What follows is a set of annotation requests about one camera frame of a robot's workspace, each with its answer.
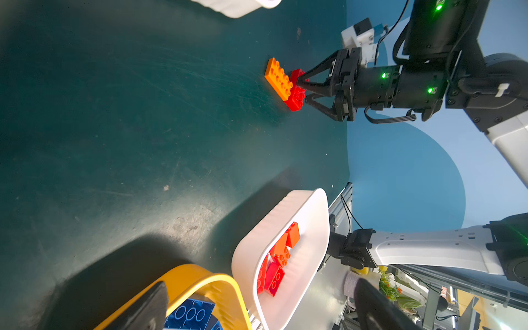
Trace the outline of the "red 2x2 plate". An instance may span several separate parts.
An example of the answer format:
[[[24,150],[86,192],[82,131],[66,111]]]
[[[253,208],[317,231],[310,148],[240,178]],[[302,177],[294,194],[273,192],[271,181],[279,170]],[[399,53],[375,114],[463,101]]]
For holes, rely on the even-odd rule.
[[[279,263],[270,263],[265,274],[264,290],[275,297],[284,276],[285,272]]]

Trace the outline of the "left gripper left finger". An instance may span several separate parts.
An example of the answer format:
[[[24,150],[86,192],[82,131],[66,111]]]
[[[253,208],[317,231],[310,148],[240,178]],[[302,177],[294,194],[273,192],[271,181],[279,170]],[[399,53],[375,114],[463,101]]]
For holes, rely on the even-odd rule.
[[[164,282],[157,282],[104,329],[163,329],[169,294]]]

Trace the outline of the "large red lego plate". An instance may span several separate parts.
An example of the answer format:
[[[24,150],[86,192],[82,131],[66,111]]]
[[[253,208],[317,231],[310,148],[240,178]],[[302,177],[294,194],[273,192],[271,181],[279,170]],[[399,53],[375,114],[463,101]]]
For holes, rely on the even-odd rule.
[[[293,84],[290,89],[290,96],[285,104],[291,111],[300,111],[305,100],[305,90],[298,86],[298,78],[305,72],[301,69],[294,70],[290,76],[290,82]]]

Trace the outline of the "red 2x4 lego brick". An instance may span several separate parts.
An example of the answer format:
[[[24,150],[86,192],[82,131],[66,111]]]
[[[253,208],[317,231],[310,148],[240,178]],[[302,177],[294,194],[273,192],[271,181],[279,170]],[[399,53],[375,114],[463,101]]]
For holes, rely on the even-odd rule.
[[[268,263],[269,263],[268,259],[269,259],[269,254],[266,254],[259,268],[259,271],[258,271],[259,273],[257,277],[257,294],[261,294],[265,289],[265,278],[266,278],[266,273],[267,273]]]

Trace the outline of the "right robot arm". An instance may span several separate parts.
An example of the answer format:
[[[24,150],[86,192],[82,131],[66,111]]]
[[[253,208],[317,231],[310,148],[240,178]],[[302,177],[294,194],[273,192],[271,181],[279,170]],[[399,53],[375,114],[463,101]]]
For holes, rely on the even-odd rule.
[[[346,16],[397,20],[405,1],[346,1]],[[527,1],[490,1],[479,41],[484,56],[527,61]],[[387,232],[457,230],[527,213],[527,187],[462,110],[427,122],[346,123],[352,212]]]

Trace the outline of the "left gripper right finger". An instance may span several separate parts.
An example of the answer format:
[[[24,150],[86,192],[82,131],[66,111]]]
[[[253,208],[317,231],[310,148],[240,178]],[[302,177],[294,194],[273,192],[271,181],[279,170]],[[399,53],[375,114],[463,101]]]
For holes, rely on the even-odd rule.
[[[362,330],[419,330],[411,319],[383,297],[366,279],[357,282],[353,295]]]

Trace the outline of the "blue 2x4 brick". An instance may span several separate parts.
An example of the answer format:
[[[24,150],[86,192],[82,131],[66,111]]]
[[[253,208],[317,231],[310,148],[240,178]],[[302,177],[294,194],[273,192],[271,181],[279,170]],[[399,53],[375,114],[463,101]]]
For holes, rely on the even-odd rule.
[[[165,320],[164,329],[206,329],[216,305],[188,298]]]

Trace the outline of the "orange 2x4 plate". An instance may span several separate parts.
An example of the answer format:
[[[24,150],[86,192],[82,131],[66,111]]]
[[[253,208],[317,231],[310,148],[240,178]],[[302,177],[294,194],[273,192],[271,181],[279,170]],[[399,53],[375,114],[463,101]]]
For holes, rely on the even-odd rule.
[[[268,61],[268,66],[265,71],[265,79],[269,82],[282,101],[287,101],[289,99],[291,96],[291,89],[293,88],[293,82],[290,81],[290,77],[285,73],[285,70],[275,58],[271,58]]]

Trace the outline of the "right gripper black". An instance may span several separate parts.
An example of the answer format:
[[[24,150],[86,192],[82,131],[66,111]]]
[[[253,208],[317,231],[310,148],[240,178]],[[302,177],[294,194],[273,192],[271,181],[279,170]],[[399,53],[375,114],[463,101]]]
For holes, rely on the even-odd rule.
[[[362,67],[361,50],[335,51],[314,68],[298,77],[297,85],[311,94],[305,104],[315,108],[336,122],[354,121],[359,108],[383,110],[393,105],[400,67]],[[325,81],[317,76],[329,74]],[[331,107],[318,99],[335,96]]]

